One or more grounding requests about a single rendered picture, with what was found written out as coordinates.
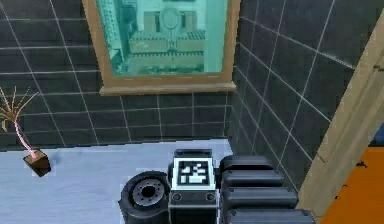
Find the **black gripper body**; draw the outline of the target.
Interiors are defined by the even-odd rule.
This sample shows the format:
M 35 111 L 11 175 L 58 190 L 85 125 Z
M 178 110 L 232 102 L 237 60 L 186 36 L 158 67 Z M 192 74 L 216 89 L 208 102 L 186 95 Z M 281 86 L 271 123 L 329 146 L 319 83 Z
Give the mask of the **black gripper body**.
M 145 171 L 123 187 L 118 201 L 124 224 L 169 224 L 167 174 Z

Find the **pink house plant brown pot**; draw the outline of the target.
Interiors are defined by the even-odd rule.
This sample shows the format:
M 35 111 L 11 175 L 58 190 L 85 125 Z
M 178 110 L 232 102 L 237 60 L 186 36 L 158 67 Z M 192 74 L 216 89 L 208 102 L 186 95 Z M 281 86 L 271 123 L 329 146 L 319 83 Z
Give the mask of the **pink house plant brown pot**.
M 27 97 L 28 91 L 26 91 L 19 101 L 16 100 L 16 93 L 17 87 L 14 87 L 11 100 L 8 100 L 3 89 L 0 87 L 1 128 L 5 133 L 7 133 L 7 124 L 11 123 L 13 125 L 16 136 L 28 152 L 28 154 L 23 158 L 23 161 L 38 177 L 43 177 L 52 170 L 49 157 L 41 149 L 33 149 L 31 147 L 31 145 L 23 137 L 21 127 L 18 122 L 22 110 L 32 101 L 37 93 Z

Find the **wooden framed window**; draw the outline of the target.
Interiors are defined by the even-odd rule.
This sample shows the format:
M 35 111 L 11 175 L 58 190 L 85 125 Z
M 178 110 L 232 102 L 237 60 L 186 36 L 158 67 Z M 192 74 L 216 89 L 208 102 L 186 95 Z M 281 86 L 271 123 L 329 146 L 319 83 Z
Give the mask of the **wooden framed window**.
M 241 0 L 82 0 L 107 95 L 233 91 Z

